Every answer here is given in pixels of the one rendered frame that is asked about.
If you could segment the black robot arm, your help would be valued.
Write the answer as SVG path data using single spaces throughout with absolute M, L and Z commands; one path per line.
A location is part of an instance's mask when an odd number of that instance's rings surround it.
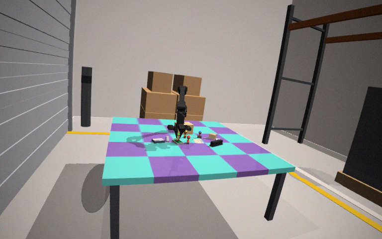
M 178 101 L 176 112 L 177 112 L 177 120 L 179 122 L 183 122 L 185 120 L 185 117 L 187 116 L 187 113 L 186 113 L 187 112 L 187 106 L 186 106 L 186 103 L 184 101 L 187 91 L 188 91 L 188 88 L 186 86 L 179 86 L 178 87 L 180 100 Z M 188 125 L 184 125 L 184 123 L 178 123 L 177 128 L 178 128 L 179 132 L 185 131 L 188 129 Z

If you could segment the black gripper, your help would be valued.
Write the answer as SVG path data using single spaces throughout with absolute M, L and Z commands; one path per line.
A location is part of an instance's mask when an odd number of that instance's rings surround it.
M 183 122 L 179 122 L 178 120 L 177 120 L 177 123 L 176 123 L 176 126 L 173 126 L 173 125 L 168 125 L 167 126 L 167 128 L 168 128 L 168 130 L 174 130 L 175 131 L 175 135 L 176 135 L 176 138 L 177 138 L 177 134 L 178 134 L 178 128 L 177 128 L 177 124 L 178 123 L 184 123 L 184 121 Z M 187 129 L 188 131 L 191 131 L 191 127 L 188 125 L 188 129 Z M 182 134 L 183 134 L 183 132 L 184 131 L 181 131 L 180 132 L 180 138 L 181 138 L 181 136 L 182 136 Z

